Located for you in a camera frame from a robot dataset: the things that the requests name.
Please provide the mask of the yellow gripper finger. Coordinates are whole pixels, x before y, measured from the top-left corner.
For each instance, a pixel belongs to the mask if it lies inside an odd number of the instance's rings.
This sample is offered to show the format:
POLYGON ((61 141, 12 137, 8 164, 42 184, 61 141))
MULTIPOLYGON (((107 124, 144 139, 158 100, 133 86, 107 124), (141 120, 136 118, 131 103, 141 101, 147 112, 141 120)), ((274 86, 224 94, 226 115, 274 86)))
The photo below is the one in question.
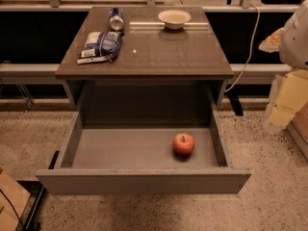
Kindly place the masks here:
POLYGON ((283 28, 279 28, 274 31, 270 36, 268 36, 260 43, 259 49, 267 53, 278 52, 283 32, 283 28))
POLYGON ((284 130, 308 102, 308 71, 296 69, 276 75, 269 92, 263 128, 270 134, 284 130))

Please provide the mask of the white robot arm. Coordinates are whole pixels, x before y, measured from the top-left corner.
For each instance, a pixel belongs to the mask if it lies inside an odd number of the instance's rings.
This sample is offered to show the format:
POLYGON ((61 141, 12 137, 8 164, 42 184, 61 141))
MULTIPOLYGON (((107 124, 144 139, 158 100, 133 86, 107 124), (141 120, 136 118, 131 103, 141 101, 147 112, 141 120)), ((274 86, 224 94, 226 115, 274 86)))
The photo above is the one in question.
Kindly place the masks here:
POLYGON ((291 70, 276 76, 271 84, 264 129, 276 134, 284 130, 308 102, 308 0, 301 3, 286 24, 261 42, 264 52, 278 52, 291 70))

